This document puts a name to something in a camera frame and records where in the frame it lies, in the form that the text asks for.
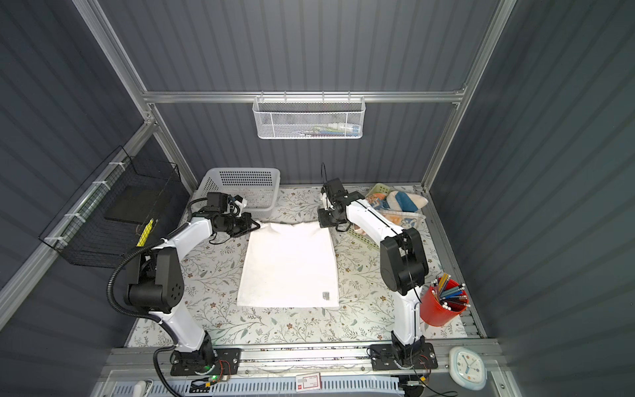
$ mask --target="floral tablecloth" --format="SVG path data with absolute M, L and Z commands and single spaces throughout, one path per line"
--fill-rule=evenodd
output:
M 412 186 L 395 187 L 412 191 Z M 370 187 L 348 187 L 365 194 Z M 318 188 L 281 188 L 274 213 L 267 222 L 296 224 L 317 220 L 321 205 Z M 185 279 L 184 301 L 196 321 L 215 344 L 272 344 L 301 342 L 350 342 L 390 339 L 393 302 L 379 273 L 379 250 L 347 233 L 331 230 L 337 258 L 340 307 L 259 308 L 239 307 L 236 296 L 243 271 L 249 236 L 223 245 L 207 240 L 181 261 Z M 420 226 L 429 283 L 442 272 L 425 222 Z M 443 327 L 421 323 L 426 339 L 465 337 L 456 317 Z M 171 340 L 155 322 L 139 320 L 128 347 L 163 346 Z

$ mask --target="white wire mesh basket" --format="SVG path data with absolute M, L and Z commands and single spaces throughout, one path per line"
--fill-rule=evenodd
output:
M 262 139 L 357 139 L 362 136 L 366 103 L 270 102 L 256 97 L 253 115 Z
M 269 218 L 280 188 L 277 168 L 212 168 L 207 171 L 193 199 L 207 197 L 208 192 L 239 195 L 247 199 L 245 212 L 254 219 Z

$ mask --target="folded towel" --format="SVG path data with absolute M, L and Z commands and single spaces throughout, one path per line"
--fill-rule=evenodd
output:
M 418 194 L 392 191 L 386 196 L 386 202 L 393 211 L 417 212 L 428 200 Z

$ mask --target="aluminum frame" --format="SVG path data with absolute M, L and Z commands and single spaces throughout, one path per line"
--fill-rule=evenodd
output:
M 452 278 L 457 283 L 465 283 L 465 278 L 461 273 L 461 269 L 458 266 L 457 258 L 454 256 L 454 251 L 452 250 L 452 246 L 450 245 L 450 240 L 448 239 L 448 235 L 445 233 L 445 229 L 443 228 L 443 224 L 441 223 L 441 218 L 439 218 L 439 213 L 434 206 L 434 201 L 432 200 L 432 196 L 429 192 L 423 192 L 422 196 L 428 200 L 428 204 L 422 208 L 422 212 L 424 213 L 428 225 L 428 230 L 430 231 L 430 236 L 432 241 L 434 242 L 434 247 L 437 250 L 437 254 L 439 255 L 439 261 L 444 266 L 444 270 L 452 275 Z M 479 317 L 476 307 L 477 304 L 474 302 L 472 295 L 469 293 L 469 285 L 465 288 L 465 291 L 472 299 L 472 307 L 470 307 L 470 314 L 474 319 L 474 325 L 478 331 L 478 334 L 481 338 L 487 338 L 487 333 L 485 332 L 485 328 L 483 327 L 483 323 L 481 322 L 481 318 Z
M 449 371 L 450 349 L 455 346 L 465 346 L 479 353 L 489 370 L 509 370 L 497 339 L 431 339 L 426 342 L 434 346 L 439 363 L 439 368 L 432 370 L 433 373 Z M 236 375 L 238 377 L 289 377 L 316 371 L 323 376 L 411 373 L 411 370 L 374 372 L 371 359 L 366 352 L 368 346 L 372 344 L 390 345 L 391 342 L 317 342 L 215 347 L 217 349 L 238 347 L 242 350 Z M 156 347 L 122 347 L 111 350 L 102 368 L 99 381 L 134 380 L 139 376 L 154 378 L 156 374 L 153 376 L 152 354 L 155 350 Z M 159 354 L 159 366 L 164 373 L 170 371 L 169 358 L 168 353 Z
M 161 114 L 155 107 L 151 106 L 143 98 L 143 94 L 146 92 L 144 82 L 141 80 L 139 73 L 132 64 L 130 57 L 123 48 L 117 34 L 112 28 L 112 25 L 108 21 L 104 10 L 99 5 L 99 1 L 73 0 L 73 4 L 75 4 L 75 7 L 84 22 L 86 22 L 86 25 L 93 34 L 93 37 L 108 58 L 108 61 L 117 73 L 117 76 L 119 76 L 119 79 L 126 88 L 130 98 L 139 110 L 139 113 L 141 113 L 144 118 L 152 118 L 153 120 L 156 120 L 161 127 L 161 130 L 154 136 L 159 142 L 159 145 L 163 149 L 163 152 L 168 160 L 178 165 L 183 185 L 188 192 L 192 194 L 192 192 L 194 192 L 194 190 L 198 187 L 198 181 L 194 176 L 192 169 L 187 164 L 181 150 L 178 148 L 178 145 L 170 133 L 168 126 L 161 117 Z
M 496 45 L 498 44 L 500 35 L 503 33 L 503 29 L 505 29 L 505 25 L 507 25 L 507 21 L 515 5 L 516 0 L 500 0 L 498 3 L 498 7 L 492 17 L 490 26 L 485 34 L 485 38 L 479 47 L 472 68 L 465 80 L 463 101 L 457 105 L 455 111 L 453 111 L 450 115 L 446 128 L 441 135 L 441 139 L 439 139 L 439 144 L 434 150 L 430 165 L 426 169 L 424 177 L 421 180 L 421 184 L 426 192 L 430 191 L 432 183 L 434 183 L 434 179 L 439 173 L 441 163 L 443 162 L 445 155 L 448 153 L 450 144 L 452 143 L 454 136 L 457 134 L 458 127 L 461 125 L 461 121 L 463 121 L 463 117 L 465 116 L 465 112 L 467 111 L 470 102 L 472 102 L 476 88 L 481 82 L 481 78 L 485 73 L 485 69 L 490 62 L 490 58 L 496 48 Z
M 222 91 L 149 91 L 144 93 L 145 101 L 155 104 L 217 103 L 250 104 L 254 98 L 272 102 L 428 102 L 457 104 L 463 100 L 463 91 L 272 91 L 272 92 L 222 92 Z
M 108 164 L 104 170 L 97 175 L 95 181 L 104 180 L 115 167 L 118 167 L 117 164 L 112 163 L 122 161 L 126 157 L 126 152 L 130 156 L 137 154 L 156 129 L 157 126 L 154 120 L 149 119 L 144 122 L 123 147 L 124 150 L 119 151 L 112 158 L 110 161 L 111 164 Z M 69 213 L 77 212 L 77 209 L 86 202 L 91 194 L 95 192 L 95 189 L 97 189 L 97 184 L 91 184 L 84 194 L 77 199 L 73 207 L 70 208 Z M 70 217 L 62 218 L 53 228 L 50 235 L 58 235 L 66 228 L 68 222 L 70 222 Z M 33 288 L 35 288 L 39 280 L 44 276 L 58 256 L 58 253 L 48 245 L 40 243 L 13 277 L 11 277 L 4 288 L 0 290 L 0 330 L 2 330 L 11 316 L 13 316 L 13 313 L 18 310 L 31 291 L 33 291 Z

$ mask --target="red cup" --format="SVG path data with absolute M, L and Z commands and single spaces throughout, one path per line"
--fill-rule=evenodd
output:
M 446 289 L 454 288 L 456 286 L 459 286 L 459 283 L 449 279 Z M 434 287 L 430 286 L 428 291 L 426 291 L 426 293 L 421 297 L 419 315 L 421 316 L 421 320 L 424 320 L 427 324 L 432 326 L 444 326 L 454 317 L 463 313 L 465 309 L 467 309 L 467 306 L 452 303 L 448 303 L 448 306 L 452 310 L 444 309 L 432 293 L 433 289 Z M 466 295 L 465 291 L 461 291 L 461 295 Z

